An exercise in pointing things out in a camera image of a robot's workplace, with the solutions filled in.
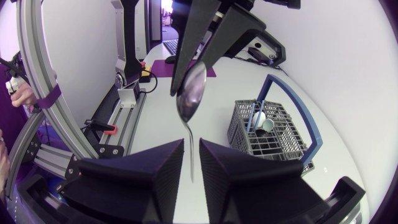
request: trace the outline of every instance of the spoon handle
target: spoon handle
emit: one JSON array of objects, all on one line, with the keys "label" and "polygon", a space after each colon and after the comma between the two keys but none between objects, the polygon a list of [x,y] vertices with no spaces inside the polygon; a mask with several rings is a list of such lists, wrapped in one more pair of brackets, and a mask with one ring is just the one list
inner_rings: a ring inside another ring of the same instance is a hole
[{"label": "spoon handle", "polygon": [[188,123],[183,122],[183,124],[184,124],[185,128],[186,128],[187,131],[188,131],[188,134],[189,134],[189,143],[190,143],[190,145],[191,145],[191,181],[192,181],[192,183],[193,183],[193,135],[192,135],[191,129],[189,128]]}]

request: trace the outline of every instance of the gray plastic basket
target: gray plastic basket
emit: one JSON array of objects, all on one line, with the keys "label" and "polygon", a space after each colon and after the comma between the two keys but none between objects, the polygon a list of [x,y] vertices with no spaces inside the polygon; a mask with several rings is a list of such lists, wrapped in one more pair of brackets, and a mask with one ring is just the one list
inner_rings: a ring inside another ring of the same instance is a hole
[{"label": "gray plastic basket", "polygon": [[[280,103],[264,102],[263,112],[267,118],[274,121],[274,129],[263,138],[258,138],[251,125],[249,132],[246,127],[249,122],[252,104],[254,113],[258,112],[261,102],[257,100],[235,101],[234,112],[228,128],[228,141],[233,149],[263,159],[287,161],[300,159],[307,150],[292,118]],[[314,169],[313,162],[309,162],[303,170],[303,175]]]}]

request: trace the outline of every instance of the white tabletop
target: white tabletop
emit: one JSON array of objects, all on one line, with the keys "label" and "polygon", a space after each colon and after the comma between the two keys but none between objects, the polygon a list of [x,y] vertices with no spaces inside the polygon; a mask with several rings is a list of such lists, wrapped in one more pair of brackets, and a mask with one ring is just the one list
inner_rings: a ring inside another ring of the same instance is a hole
[{"label": "white tabletop", "polygon": [[[154,60],[165,59],[168,56],[169,52],[160,44],[148,53],[144,61],[152,65]],[[241,52],[240,56],[245,57],[247,53]],[[283,72],[225,57],[219,59],[213,68],[217,77],[207,78],[201,105],[189,121],[195,145],[194,183],[190,180],[189,135],[178,117],[175,97],[170,96],[171,78],[158,78],[157,89],[147,95],[132,145],[132,152],[139,152],[177,139],[185,139],[185,154],[174,214],[175,223],[209,222],[201,174],[199,139],[203,138],[229,147],[226,133],[234,101],[257,98],[269,73],[277,75],[298,94],[311,112],[323,139],[323,146],[313,158],[315,169],[303,179],[324,199],[329,197],[337,181],[343,176],[348,176],[364,188],[354,160],[333,125],[300,87]],[[141,88],[151,90],[154,82],[152,79],[150,83],[140,85]],[[272,85],[266,100],[283,104],[302,139],[309,146],[311,139],[307,127],[299,111],[283,90],[277,85]],[[361,212],[363,223],[368,223],[369,209],[366,195],[361,201]]]}]

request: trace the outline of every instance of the black cable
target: black cable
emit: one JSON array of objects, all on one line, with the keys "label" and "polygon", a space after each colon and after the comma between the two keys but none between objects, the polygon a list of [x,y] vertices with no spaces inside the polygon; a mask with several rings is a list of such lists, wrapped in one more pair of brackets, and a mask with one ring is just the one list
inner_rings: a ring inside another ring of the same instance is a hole
[{"label": "black cable", "polygon": [[90,124],[87,124],[86,126],[80,128],[80,130],[83,130],[83,129],[87,128],[89,125],[90,125]]},{"label": "black cable", "polygon": [[151,75],[153,75],[154,78],[155,78],[156,84],[155,84],[155,87],[151,91],[140,91],[138,94],[141,94],[141,93],[152,93],[157,87],[157,77],[156,77],[156,75],[153,72],[147,71],[145,69],[143,69],[142,71],[143,72],[149,72]]},{"label": "black cable", "polygon": [[242,60],[244,62],[255,63],[256,65],[260,65],[260,66],[263,66],[263,67],[273,68],[273,69],[276,69],[276,70],[284,72],[287,77],[289,76],[287,74],[287,72],[285,72],[285,70],[283,70],[279,65],[275,66],[275,67],[271,67],[271,66],[267,65],[266,63],[259,62],[257,60],[254,60],[253,58],[244,59],[244,58],[241,58],[241,57],[238,57],[238,56],[235,56],[234,58],[236,58],[238,60]]},{"label": "black cable", "polygon": [[26,83],[29,84],[29,80],[26,78],[25,74],[23,74],[17,67],[13,66],[12,64],[10,64],[8,61],[4,60],[1,57],[0,57],[0,63],[7,66],[11,70],[15,71],[23,80],[25,80]]}]

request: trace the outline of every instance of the metal spoon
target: metal spoon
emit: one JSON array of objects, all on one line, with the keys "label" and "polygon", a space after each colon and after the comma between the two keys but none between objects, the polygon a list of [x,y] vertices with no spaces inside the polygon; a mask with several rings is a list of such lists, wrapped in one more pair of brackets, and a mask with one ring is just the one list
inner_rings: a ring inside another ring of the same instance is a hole
[{"label": "metal spoon", "polygon": [[206,65],[202,61],[197,61],[192,66],[177,92],[177,111],[181,121],[187,129],[190,137],[191,147],[191,180],[193,182],[193,136],[189,128],[188,121],[195,114],[199,107],[206,84]]}]

